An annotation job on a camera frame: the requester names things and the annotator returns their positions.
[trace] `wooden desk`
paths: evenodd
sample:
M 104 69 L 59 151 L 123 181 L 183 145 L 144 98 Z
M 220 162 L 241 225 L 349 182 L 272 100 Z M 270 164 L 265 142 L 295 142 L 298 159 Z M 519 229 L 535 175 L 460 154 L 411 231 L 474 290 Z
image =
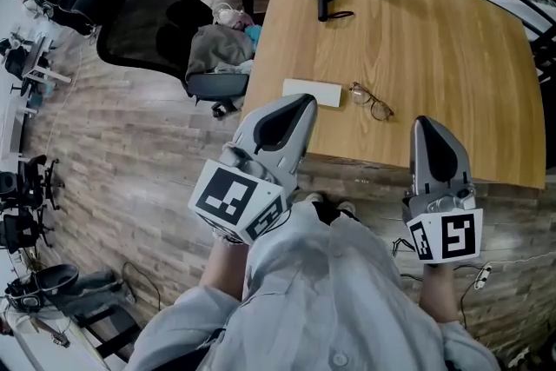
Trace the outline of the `wooden desk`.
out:
M 431 116 L 465 145 L 473 178 L 545 187 L 545 128 L 521 22 L 485 0 L 270 0 L 243 115 L 281 96 L 286 77 L 339 83 L 341 107 L 319 107 L 310 153 L 408 167 L 415 117 Z M 350 100 L 362 83 L 389 122 Z

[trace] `shirt sleeve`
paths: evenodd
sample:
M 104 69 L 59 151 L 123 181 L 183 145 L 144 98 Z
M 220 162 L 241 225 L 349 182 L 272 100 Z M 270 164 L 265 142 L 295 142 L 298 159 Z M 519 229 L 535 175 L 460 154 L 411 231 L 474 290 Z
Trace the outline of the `shirt sleeve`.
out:
M 240 306 L 216 288 L 192 288 L 139 335 L 126 371 L 151 371 L 200 347 Z
M 478 343 L 457 322 L 439 324 L 444 337 L 444 358 L 461 371 L 500 371 L 494 354 Z
M 36 334 L 36 330 L 31 325 L 30 317 L 26 314 L 17 312 L 10 308 L 6 311 L 6 321 L 15 332 L 19 334 Z

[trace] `white cable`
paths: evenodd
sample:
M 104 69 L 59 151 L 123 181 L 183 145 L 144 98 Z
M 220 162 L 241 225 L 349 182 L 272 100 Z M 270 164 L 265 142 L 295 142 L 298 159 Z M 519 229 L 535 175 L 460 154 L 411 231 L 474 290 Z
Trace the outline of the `white cable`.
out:
M 525 262 L 529 262 L 531 260 L 536 260 L 537 258 L 543 258 L 545 256 L 549 256 L 549 255 L 553 255 L 553 254 L 556 254 L 556 250 L 553 250 L 551 252 L 546 252 L 545 254 L 532 256 L 531 258 L 522 258 L 522 259 L 513 260 L 513 261 L 501 260 L 501 261 L 497 261 L 497 262 L 487 262 L 485 264 L 488 264 L 488 263 L 525 263 Z
M 56 116 L 54 118 L 54 122 L 52 123 L 52 129 L 50 129 L 50 133 L 49 133 L 49 140 L 46 142 L 46 150 L 44 151 L 44 154 L 46 156 L 49 154 L 50 139 L 52 138 L 52 134 L 54 133 L 54 128 L 56 127 L 56 121 L 58 120 L 58 116 L 60 115 L 60 112 L 63 110 L 64 106 L 66 105 L 66 102 L 68 102 L 68 99 L 70 99 L 71 92 L 76 87 L 77 81 L 79 80 L 79 74 L 81 73 L 81 63 L 82 62 L 83 62 L 83 46 L 81 45 L 79 47 L 79 66 L 77 67 L 76 79 L 73 82 L 73 85 L 71 86 L 71 89 L 69 89 L 68 95 L 66 96 L 65 100 L 63 101 L 62 107 L 60 107 L 60 109 L 56 113 Z

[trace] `wood plank floor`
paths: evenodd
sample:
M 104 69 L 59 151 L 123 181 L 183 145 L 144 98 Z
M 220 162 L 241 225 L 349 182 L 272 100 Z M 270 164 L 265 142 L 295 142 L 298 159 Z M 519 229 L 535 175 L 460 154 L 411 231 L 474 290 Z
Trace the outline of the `wood plank floor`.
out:
M 222 0 L 204 0 L 214 4 Z M 228 0 L 238 4 L 239 0 Z M 264 10 L 268 0 L 256 0 Z M 65 181 L 61 210 L 47 224 L 55 247 L 42 248 L 48 263 L 75 263 L 83 272 L 133 262 L 160 289 L 162 306 L 198 283 L 212 237 L 187 209 L 203 164 L 219 156 L 239 116 L 216 121 L 209 104 L 195 106 L 171 76 L 110 66 L 94 46 L 72 35 L 56 51 L 55 69 L 75 81 L 59 85 L 30 121 L 25 154 L 58 157 Z M 302 193 L 320 190 L 348 197 L 358 216 L 386 243 L 409 234 L 400 219 L 407 171 L 341 160 L 309 158 L 301 166 Z M 487 261 L 518 261 L 556 250 L 556 188 L 546 191 L 479 185 L 485 209 L 483 253 Z M 400 250 L 402 273 L 420 275 L 413 254 Z M 486 286 L 465 299 L 469 331 L 503 358 L 546 338 L 554 321 L 556 255 L 528 262 L 496 263 Z M 457 271 L 460 295 L 476 270 Z M 126 275 L 138 297 L 141 323 L 157 312 L 157 294 L 132 270 Z M 405 279 L 416 299 L 420 284 Z

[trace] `hand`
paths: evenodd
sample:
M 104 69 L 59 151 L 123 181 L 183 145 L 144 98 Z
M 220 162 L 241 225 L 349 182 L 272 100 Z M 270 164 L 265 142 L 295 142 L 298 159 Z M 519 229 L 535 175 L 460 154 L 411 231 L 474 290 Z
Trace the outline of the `hand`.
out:
M 68 348 L 71 344 L 65 334 L 53 334 L 52 341 L 63 348 Z

